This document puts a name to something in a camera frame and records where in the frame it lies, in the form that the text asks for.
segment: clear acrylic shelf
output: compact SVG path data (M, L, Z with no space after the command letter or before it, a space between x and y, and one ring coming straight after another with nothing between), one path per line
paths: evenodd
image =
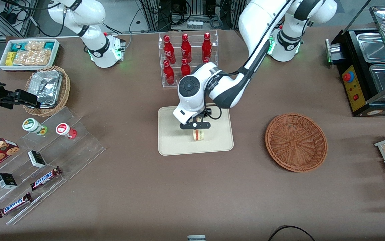
M218 42L217 30L195 31L195 32L167 32L167 33L160 33L158 35L158 52L159 52L161 80L162 80L163 87L177 87L180 79L182 78L182 73L180 72L180 66L182 65L181 63L182 52L180 50L180 46L182 45L182 34L187 33L188 40L191 43L192 61L189 63L189 66L191 67L191 71L192 71L199 64L203 63L203 60L201 59L201 45L203 44L204 34L206 32L210 33L210 41L212 42L212 58L210 59L210 62L213 62L216 65L218 65L219 64L219 56L218 56L219 42ZM170 42L174 47L174 56L176 57L176 63L171 65L174 71L173 85L167 84L164 78L164 72L163 72L163 69L164 69L163 61L165 60L164 41L163 41L164 35L169 35Z
M78 134L74 139L68 139L55 133L56 125L61 122L68 123L77 131ZM11 173L18 185L11 190L1 189L0 187L0 209L15 202L28 192L30 192L33 200L32 203L24 204L19 209L15 209L1 218L6 224L17 223L24 215L105 150L96 137L90 134L80 122L80 117L67 107L42 124L48 127L47 134L38 136L35 133L28 133L21 137L17 141L18 146L21 148L20 151L14 158L6 160L5 163L0 165L0 172ZM32 166L27 155L30 150L42 154L47 163L44 168ZM56 166L59 166L63 172L45 185L32 191L30 184L49 173Z

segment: green-lidded jar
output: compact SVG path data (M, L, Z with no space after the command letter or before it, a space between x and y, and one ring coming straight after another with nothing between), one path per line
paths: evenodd
M33 118L29 118L23 122L23 129L25 131L36 133L38 136L43 136L48 131L48 128L45 125L42 125Z

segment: wicker basket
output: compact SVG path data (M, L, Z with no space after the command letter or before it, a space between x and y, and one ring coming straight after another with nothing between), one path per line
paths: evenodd
M51 67L47 67L47 68L44 68L44 69L38 70L38 71L50 71L50 70L57 70L63 74L63 79L62 79L62 84L60 87L60 94L58 97L57 106L53 109L33 109L33 108L29 108L29 107L26 107L25 105L23 105L23 107L25 108L27 113L41 116L41 117L48 117L48 116L52 116L52 115L56 114L66 105L67 99L69 98L69 91L70 91L69 76L67 76L66 72L58 66L51 66ZM31 79L32 79L32 76L30 76L29 81L27 82L24 90L27 91L27 89L29 88L29 84L30 84Z
M270 122L265 145L280 166L295 172L315 170L327 155L322 129L312 119L295 113L277 116Z

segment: coca-cola bottle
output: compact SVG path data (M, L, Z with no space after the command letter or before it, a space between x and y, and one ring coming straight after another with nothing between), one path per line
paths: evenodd
M186 58L182 59L182 66L180 66L180 72L182 72L182 77L191 74L191 67L189 67L188 60Z
M204 34L204 41L203 45L201 46L201 59L204 61L206 58L211 59L212 58L212 43L210 42L210 34L206 32Z
M176 63L176 58L174 56L174 48L173 44L170 43L170 37L168 35L164 35L164 55L166 59L170 61L170 64Z
M164 78L166 79L167 84L173 85L174 84L174 72L173 68L170 66L170 62L168 60L163 61L164 64Z
M182 58L186 58L188 63L192 61L191 43L188 41L188 34L182 34L182 45L180 46L182 51Z

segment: round container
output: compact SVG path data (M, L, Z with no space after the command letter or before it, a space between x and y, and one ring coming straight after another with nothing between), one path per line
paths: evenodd
M56 133L69 139L74 139L76 137L76 130L74 128L70 128L70 126L66 123L60 123L57 125Z
M23 129L28 132L36 133L38 136L43 136L48 131L48 128L45 125L42 125L33 118L29 118L23 122Z

